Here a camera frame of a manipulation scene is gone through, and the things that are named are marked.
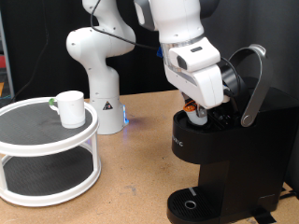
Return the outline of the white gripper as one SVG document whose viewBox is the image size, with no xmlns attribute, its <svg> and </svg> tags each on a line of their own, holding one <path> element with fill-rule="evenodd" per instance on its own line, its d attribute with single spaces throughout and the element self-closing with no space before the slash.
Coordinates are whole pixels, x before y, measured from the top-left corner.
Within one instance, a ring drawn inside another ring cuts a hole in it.
<svg viewBox="0 0 299 224">
<path fill-rule="evenodd" d="M 199 63 L 186 69 L 165 65 L 164 70 L 167 80 L 182 91 L 186 105 L 194 105 L 195 102 L 199 104 L 196 107 L 199 118 L 205 118 L 207 109 L 222 103 L 224 93 L 221 70 L 216 64 L 203 66 Z"/>
</svg>

